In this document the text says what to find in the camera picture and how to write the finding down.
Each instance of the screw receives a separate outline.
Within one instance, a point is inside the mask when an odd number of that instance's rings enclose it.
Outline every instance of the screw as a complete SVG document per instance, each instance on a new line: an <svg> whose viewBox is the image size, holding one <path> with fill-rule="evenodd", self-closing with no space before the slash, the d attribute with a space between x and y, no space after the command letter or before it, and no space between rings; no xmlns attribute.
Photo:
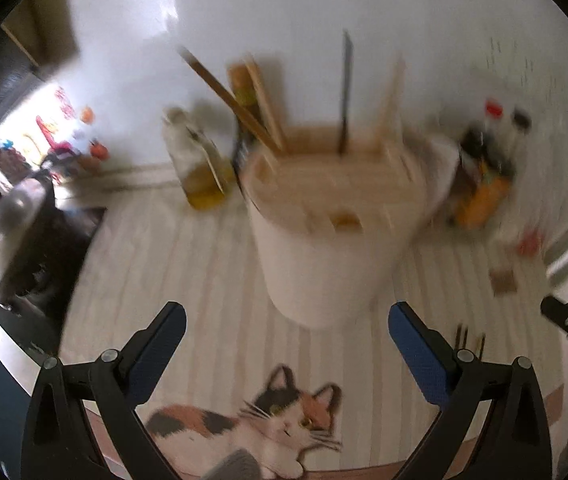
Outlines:
<svg viewBox="0 0 568 480"><path fill-rule="evenodd" d="M118 355L119 352L111 348L109 350L105 350L104 352L102 352L101 360L105 363L112 363L115 359L117 359Z"/></svg>
<svg viewBox="0 0 568 480"><path fill-rule="evenodd" d="M46 370L51 370L56 366L57 366L57 359L55 359L54 357L49 357L48 359L46 359L46 361L44 361L44 368Z"/></svg>
<svg viewBox="0 0 568 480"><path fill-rule="evenodd" d="M466 348L462 348L458 352L458 359L462 363L471 363L473 361L473 359L475 359L475 355L470 350L467 350Z"/></svg>
<svg viewBox="0 0 568 480"><path fill-rule="evenodd" d="M530 359L528 357L518 357L518 365L520 365L522 368L528 370L533 363L531 363Z"/></svg>

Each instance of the kitchen counter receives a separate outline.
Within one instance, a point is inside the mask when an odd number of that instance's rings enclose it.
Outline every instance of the kitchen counter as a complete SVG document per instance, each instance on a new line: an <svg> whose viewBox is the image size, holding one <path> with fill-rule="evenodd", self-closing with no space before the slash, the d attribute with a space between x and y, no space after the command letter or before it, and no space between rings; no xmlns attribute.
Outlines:
<svg viewBox="0 0 568 480"><path fill-rule="evenodd" d="M397 300L408 301L451 343L459 322L470 327L471 348L486 332L486 361L529 356L545 397L557 397L562 384L559 334L539 314L550 291L540 260L517 258L486 241L418 235L388 288L364 314L344 328L313 332L270 303L238 193L209 212L192 210L173 186L74 205L105 205L108 212L68 308L60 347L64 363L121 348L166 301L178 301L187 311L184 340L150 401L138 407L144 422L175 403L233 416L284 363L298 388L315 391L331 381L343 393L335 420L343 450L307 453L308 470L404 460L436 410L423 400L388 336L388 308ZM505 268L513 270L518 290L496 298L489 272ZM484 413L476 416L468 439L479 433Z"/></svg>

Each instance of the calico cat rug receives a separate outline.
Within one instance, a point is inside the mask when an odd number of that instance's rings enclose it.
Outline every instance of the calico cat rug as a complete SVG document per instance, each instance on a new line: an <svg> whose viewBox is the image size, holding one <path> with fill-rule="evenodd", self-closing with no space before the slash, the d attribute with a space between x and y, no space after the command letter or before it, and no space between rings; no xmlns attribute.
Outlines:
<svg viewBox="0 0 568 480"><path fill-rule="evenodd" d="M406 459L436 410L388 335L397 300L451 344L461 322L469 348L486 332L485 361L530 357L544 396L562 383L558 332L539 314L549 292L539 260L425 232L358 317L311 331L270 302L238 194L209 212L193 211L176 187L99 201L108 213L68 308L60 356L71 364L121 348L166 301L181 303L186 335L137 412L187 476L240 447L257 458L264 478ZM496 296L493 269L512 269L516 291ZM479 434L483 415L468 439Z"/></svg>

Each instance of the glass bottle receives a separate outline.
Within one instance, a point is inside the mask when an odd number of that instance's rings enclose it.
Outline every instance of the glass bottle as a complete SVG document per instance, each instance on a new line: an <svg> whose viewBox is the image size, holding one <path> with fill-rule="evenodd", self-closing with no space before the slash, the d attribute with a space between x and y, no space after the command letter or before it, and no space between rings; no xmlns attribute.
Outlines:
<svg viewBox="0 0 568 480"><path fill-rule="evenodd" d="M231 191L233 169L184 110L164 110L162 136L189 204L204 210Z"/></svg>

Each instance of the white trash bin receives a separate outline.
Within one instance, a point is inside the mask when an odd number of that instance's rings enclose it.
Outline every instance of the white trash bin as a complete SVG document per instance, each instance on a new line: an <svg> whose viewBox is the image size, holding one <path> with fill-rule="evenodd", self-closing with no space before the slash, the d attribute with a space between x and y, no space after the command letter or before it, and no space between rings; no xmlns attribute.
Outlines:
<svg viewBox="0 0 568 480"><path fill-rule="evenodd" d="M395 142L334 152L336 127L287 132L290 153L251 156L242 184L270 299L311 329L340 325L390 279L423 220L424 176Z"/></svg>

